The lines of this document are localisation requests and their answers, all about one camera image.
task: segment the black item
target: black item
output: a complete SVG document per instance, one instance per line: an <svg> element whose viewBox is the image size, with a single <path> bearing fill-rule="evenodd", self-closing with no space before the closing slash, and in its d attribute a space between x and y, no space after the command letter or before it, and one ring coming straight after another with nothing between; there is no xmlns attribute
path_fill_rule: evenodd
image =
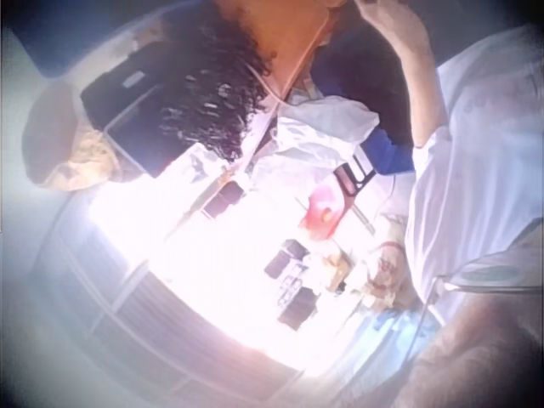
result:
<svg viewBox="0 0 544 408"><path fill-rule="evenodd" d="M165 43L153 42L86 87L81 97L93 127L104 131L138 98L162 85L162 71L168 55L169 48Z"/></svg>
<svg viewBox="0 0 544 408"><path fill-rule="evenodd" d="M206 204L202 211L209 218L217 218L224 213L227 208L238 203L243 195L244 190L235 181L229 181L215 197Z"/></svg>
<svg viewBox="0 0 544 408"><path fill-rule="evenodd" d="M2 17L37 69L60 77L86 53L158 10L204 0L4 0Z"/></svg>
<svg viewBox="0 0 544 408"><path fill-rule="evenodd" d="M344 194L348 197L357 196L360 193L360 191L363 190L365 186L371 182L372 179L374 179L374 176L376 176L376 170L371 170L368 173L365 172L357 156L354 156L354 160L356 161L358 167L360 168L360 171L363 173L363 178L358 179L357 177L355 177L355 174L353 170L351 169L351 167L349 166L349 163L344 163L339 168L339 170L345 172L345 174L348 176L348 180L351 183L351 185L348 187L342 182L342 178L337 178L338 183L340 184L340 187L342 188Z"/></svg>
<svg viewBox="0 0 544 408"><path fill-rule="evenodd" d="M316 304L317 296L314 295L311 289L302 287L287 306L287 309L278 318L278 321L297 331L314 313Z"/></svg>
<svg viewBox="0 0 544 408"><path fill-rule="evenodd" d="M283 244L284 250L291 255L291 258L296 259L297 261L302 261L304 257L309 254L308 249L306 249L300 242L297 240L287 240Z"/></svg>
<svg viewBox="0 0 544 408"><path fill-rule="evenodd" d="M169 138L161 132L158 126L161 93L162 89L158 88L106 132L117 149L132 158L151 177L161 175L168 165L190 148L183 141Z"/></svg>
<svg viewBox="0 0 544 408"><path fill-rule="evenodd" d="M285 251L280 250L277 255L266 265L264 272L272 279L278 279L283 270L291 262L291 257Z"/></svg>

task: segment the plastic bag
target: plastic bag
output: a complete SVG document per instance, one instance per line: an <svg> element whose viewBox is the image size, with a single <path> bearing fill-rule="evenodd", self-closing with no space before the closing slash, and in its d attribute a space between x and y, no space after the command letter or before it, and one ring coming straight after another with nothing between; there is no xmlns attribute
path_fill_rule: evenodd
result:
<svg viewBox="0 0 544 408"><path fill-rule="evenodd" d="M254 163L253 189L309 196L378 123L377 113L338 96L282 106L274 145Z"/></svg>

